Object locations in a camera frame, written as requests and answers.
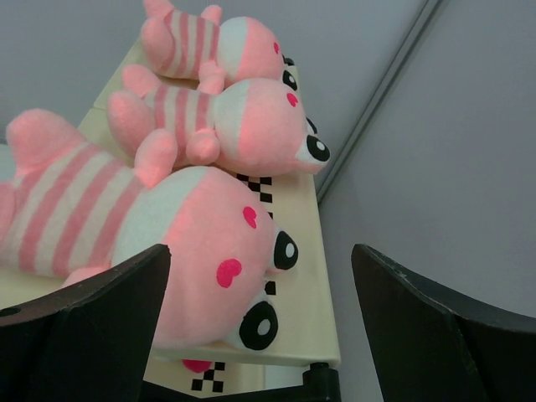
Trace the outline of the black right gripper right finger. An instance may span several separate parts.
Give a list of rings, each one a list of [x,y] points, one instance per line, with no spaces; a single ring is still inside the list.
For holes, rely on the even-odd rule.
[[[353,277],[386,401],[533,401],[535,320],[417,274],[376,249]]]

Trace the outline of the small pink striped plush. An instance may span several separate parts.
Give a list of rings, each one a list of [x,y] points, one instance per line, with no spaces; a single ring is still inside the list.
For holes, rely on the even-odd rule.
[[[143,140],[132,167],[43,109],[15,117],[6,137],[15,174],[1,184],[3,267],[72,285],[166,245],[155,348],[274,342],[265,279],[291,269],[298,248],[240,180],[216,167],[174,170],[178,144],[163,129]]]

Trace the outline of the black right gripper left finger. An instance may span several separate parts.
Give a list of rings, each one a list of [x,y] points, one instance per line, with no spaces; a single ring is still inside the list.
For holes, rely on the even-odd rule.
[[[3,401],[136,401],[168,283],[154,245],[98,275],[1,310]]]

